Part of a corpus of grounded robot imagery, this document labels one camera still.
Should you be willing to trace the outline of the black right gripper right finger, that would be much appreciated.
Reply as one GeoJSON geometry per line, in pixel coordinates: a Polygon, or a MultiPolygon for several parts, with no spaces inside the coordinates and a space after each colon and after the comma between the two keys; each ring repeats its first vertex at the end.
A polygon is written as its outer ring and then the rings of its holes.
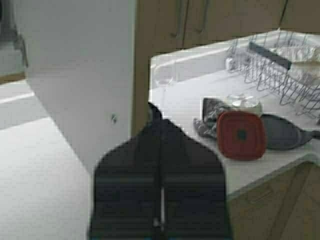
{"type": "Polygon", "coordinates": [[[161,121],[164,234],[168,240],[231,240],[225,171],[214,151],[161,121]]]}

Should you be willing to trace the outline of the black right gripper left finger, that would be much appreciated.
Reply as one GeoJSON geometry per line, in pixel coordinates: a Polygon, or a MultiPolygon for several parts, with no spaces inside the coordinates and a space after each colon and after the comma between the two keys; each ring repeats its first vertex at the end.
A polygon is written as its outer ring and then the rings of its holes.
{"type": "Polygon", "coordinates": [[[153,240],[159,199],[162,113],[148,104],[148,121],[110,150],[94,171],[90,240],[153,240]]]}

